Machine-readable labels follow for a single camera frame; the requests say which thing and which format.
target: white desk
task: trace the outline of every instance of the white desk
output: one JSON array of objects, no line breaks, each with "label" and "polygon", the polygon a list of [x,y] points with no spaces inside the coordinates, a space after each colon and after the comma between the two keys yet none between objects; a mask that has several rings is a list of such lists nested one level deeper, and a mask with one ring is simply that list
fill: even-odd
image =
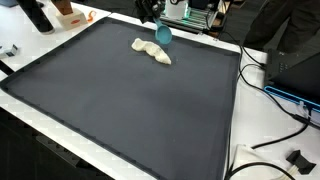
[{"label": "white desk", "polygon": [[[48,36],[40,35],[19,7],[11,9],[0,7],[0,22],[10,22],[10,24],[0,24],[0,44],[14,43],[20,48],[17,56],[3,60],[3,62],[13,70],[20,69],[85,29],[85,26],[83,26],[68,32],[63,31],[54,17],[55,8],[53,5],[48,4],[47,1],[45,4],[45,13],[56,28],[55,34]],[[73,6],[79,8],[86,15],[90,10],[94,9],[76,4],[73,4]],[[110,13],[106,11],[94,10],[97,11],[95,21],[110,15]],[[111,14],[109,17],[155,29],[155,25],[152,23],[142,25],[139,20],[120,14]],[[239,52],[238,46],[214,40],[212,37],[206,35],[194,35],[176,29],[172,31],[176,36]],[[265,62],[265,53],[253,50],[248,50],[248,52],[257,60]],[[247,63],[252,63],[252,61],[244,55],[242,66]],[[244,74],[249,82],[262,86],[262,72],[255,68],[248,68]],[[5,77],[6,75],[0,72],[0,80]],[[283,100],[280,100],[280,102],[289,111],[296,111],[295,105],[292,103]],[[0,91],[0,106],[114,179],[154,179],[78,133],[73,132],[55,120],[15,100],[3,91]],[[238,84],[232,124],[232,154],[237,144],[251,146],[273,140],[291,134],[301,126],[299,122],[282,113],[266,96],[246,86],[242,82]],[[286,162],[285,157],[288,152],[295,149],[301,149],[307,159],[319,164],[320,131],[308,128],[306,132],[298,137],[290,139],[287,142],[261,148],[258,151],[274,164],[287,168],[289,164]],[[245,175],[241,175],[240,173],[241,176],[237,177],[237,179],[247,180],[249,179],[247,175],[253,175],[250,178],[252,179],[252,177],[254,177],[254,168],[253,171],[249,170],[248,172],[250,173]],[[297,179],[320,179],[320,168],[316,167],[311,175],[297,176]]]}]

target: gray mat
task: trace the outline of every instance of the gray mat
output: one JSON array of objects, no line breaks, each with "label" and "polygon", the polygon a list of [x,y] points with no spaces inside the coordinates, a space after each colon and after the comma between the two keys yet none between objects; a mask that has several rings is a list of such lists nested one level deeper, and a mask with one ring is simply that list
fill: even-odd
[{"label": "gray mat", "polygon": [[239,54],[175,37],[168,66],[137,37],[154,31],[100,20],[1,88],[156,178],[222,179]]}]

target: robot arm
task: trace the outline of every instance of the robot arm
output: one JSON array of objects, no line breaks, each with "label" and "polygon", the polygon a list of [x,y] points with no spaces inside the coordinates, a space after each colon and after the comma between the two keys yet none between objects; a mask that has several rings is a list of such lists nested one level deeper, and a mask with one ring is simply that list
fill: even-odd
[{"label": "robot arm", "polygon": [[159,18],[165,9],[165,0],[134,0],[137,15],[142,23]]}]

